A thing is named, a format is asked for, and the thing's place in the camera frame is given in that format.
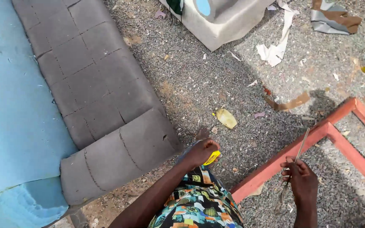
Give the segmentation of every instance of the wooden frame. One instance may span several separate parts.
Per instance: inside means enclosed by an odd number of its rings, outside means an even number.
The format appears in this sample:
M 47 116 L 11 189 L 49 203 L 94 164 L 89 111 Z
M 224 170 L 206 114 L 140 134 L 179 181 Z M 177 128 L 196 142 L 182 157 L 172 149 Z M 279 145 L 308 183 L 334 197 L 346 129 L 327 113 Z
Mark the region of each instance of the wooden frame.
M 347 141 L 345 137 L 333 126 L 344 116 L 353 112 L 365 125 L 365 106 L 356 98 L 348 99 L 323 121 L 315 125 L 307 139 L 301 153 L 304 153 L 321 140 L 327 137 L 336 148 L 363 174 L 365 177 L 365 158 Z M 251 193 L 255 192 L 264 182 L 282 170 L 280 163 L 285 162 L 285 157 L 296 156 L 301 147 L 305 134 L 298 137 L 293 143 L 286 146 L 277 155 L 268 160 L 261 167 L 253 171 L 249 176 L 233 187 L 230 192 L 236 203 L 241 202 Z

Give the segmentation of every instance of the patterned shirt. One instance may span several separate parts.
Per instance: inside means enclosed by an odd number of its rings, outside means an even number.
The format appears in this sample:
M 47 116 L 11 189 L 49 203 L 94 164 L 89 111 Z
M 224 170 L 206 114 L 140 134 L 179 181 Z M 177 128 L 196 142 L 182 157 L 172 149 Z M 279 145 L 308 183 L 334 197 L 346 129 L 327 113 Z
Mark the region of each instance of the patterned shirt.
M 149 228 L 243 228 L 232 195 L 205 166 L 187 173 Z

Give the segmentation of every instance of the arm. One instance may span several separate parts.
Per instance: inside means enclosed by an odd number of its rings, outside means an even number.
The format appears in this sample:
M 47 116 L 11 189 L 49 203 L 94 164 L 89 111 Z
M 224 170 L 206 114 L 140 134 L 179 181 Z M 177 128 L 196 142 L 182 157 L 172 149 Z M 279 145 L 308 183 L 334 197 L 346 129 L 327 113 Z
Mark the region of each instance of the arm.
M 290 169 L 284 170 L 281 175 L 286 176 L 283 178 L 284 181 L 290 181 L 297 206 L 294 228 L 316 228 L 317 176 L 302 160 L 297 159 L 294 163 L 295 157 L 288 156 L 286 159 L 286 162 L 281 163 L 281 167 Z
M 146 190 L 127 207 L 108 228 L 148 227 L 155 214 L 164 208 L 165 201 L 178 186 L 186 173 L 206 162 L 219 145 L 211 140 L 203 140 L 192 147 L 182 161 L 171 168 L 164 176 Z

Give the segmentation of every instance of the gray gravel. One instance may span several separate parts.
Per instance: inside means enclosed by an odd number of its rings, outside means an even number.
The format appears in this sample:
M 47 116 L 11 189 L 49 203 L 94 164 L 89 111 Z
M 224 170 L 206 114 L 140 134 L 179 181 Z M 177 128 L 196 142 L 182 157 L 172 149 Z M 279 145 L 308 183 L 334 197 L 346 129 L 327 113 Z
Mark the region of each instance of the gray gravel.
M 350 36 L 314 32 L 309 21 L 311 1 L 289 3 L 300 14 L 294 18 L 284 60 L 274 68 L 261 61 L 256 45 L 265 43 L 269 47 L 280 39 L 283 10 L 266 11 L 263 21 L 246 37 L 210 52 L 175 18 L 172 23 L 167 11 L 167 19 L 155 19 L 154 14 L 161 7 L 156 0 L 106 3 L 122 35 L 141 38 L 141 43 L 133 44 L 131 50 L 181 142 L 191 143 L 200 126 L 218 128 L 217 134 L 211 136 L 220 142 L 223 158 L 213 172 L 227 188 L 316 123 L 303 121 L 302 116 L 319 121 L 349 96 L 357 96 L 365 103 L 365 74 L 360 71 L 365 54 L 365 1 L 338 3 L 347 7 L 351 15 L 363 18 L 358 33 Z M 237 61 L 227 51 L 244 61 Z M 333 73 L 339 75 L 340 81 Z M 259 84 L 247 87 L 254 80 Z M 273 98 L 279 97 L 279 102 L 287 102 L 303 91 L 309 92 L 311 101 L 290 112 L 273 111 L 262 97 L 261 84 L 272 91 Z M 238 121 L 233 130 L 212 116 L 215 108 L 222 105 Z M 317 113 L 321 110 L 324 116 Z M 266 116 L 255 119 L 254 114 L 261 111 Z M 350 131 L 349 141 L 365 156 L 365 128 L 357 118 L 346 117 L 336 127 L 341 132 Z M 318 196 L 319 226 L 361 227 L 365 224 L 364 177 L 330 142 L 323 140 L 320 144 L 302 157 L 324 183 L 320 184 Z M 261 195 L 241 202 L 247 227 L 293 224 L 296 211 L 291 194 L 284 214 L 273 214 L 280 188 L 281 182 L 275 176 L 265 184 Z

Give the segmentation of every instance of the person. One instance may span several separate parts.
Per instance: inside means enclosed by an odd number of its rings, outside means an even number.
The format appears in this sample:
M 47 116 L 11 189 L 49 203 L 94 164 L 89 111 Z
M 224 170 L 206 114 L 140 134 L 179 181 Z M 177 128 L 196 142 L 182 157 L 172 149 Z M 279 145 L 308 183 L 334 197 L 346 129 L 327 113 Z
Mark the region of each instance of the person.
M 242 228 L 236 202 L 222 182 L 204 166 L 220 146 L 200 130 L 193 146 L 147 191 L 127 207 L 108 228 Z M 315 173 L 300 159 L 288 156 L 281 174 L 290 181 L 297 218 L 294 228 L 317 227 Z

